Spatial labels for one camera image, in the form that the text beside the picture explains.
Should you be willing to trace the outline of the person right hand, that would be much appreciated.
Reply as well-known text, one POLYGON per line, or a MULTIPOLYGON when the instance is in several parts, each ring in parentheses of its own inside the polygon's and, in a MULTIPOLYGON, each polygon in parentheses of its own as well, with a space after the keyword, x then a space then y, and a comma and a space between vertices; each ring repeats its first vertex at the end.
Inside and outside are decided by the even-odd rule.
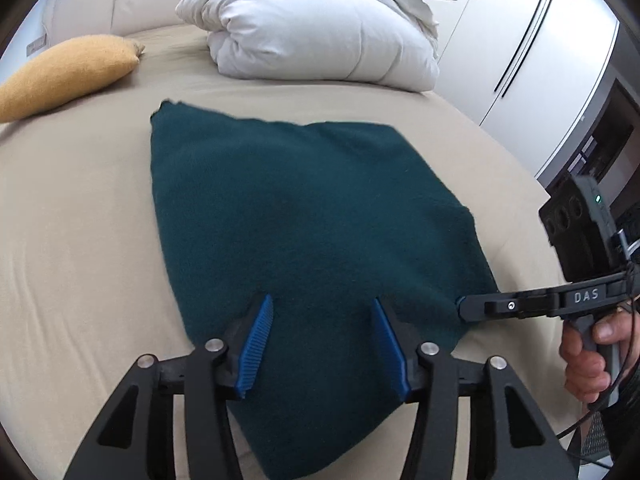
MULTIPOLYGON (((620 367, 626 377, 639 357, 638 313, 618 308, 592 326, 591 336, 600 346, 618 344, 622 358, 631 350, 627 365, 620 367)), ((597 351, 587 350, 582 335, 568 323, 563 326, 559 354, 566 363, 565 389, 582 403, 596 402, 612 382, 604 357, 597 351)))

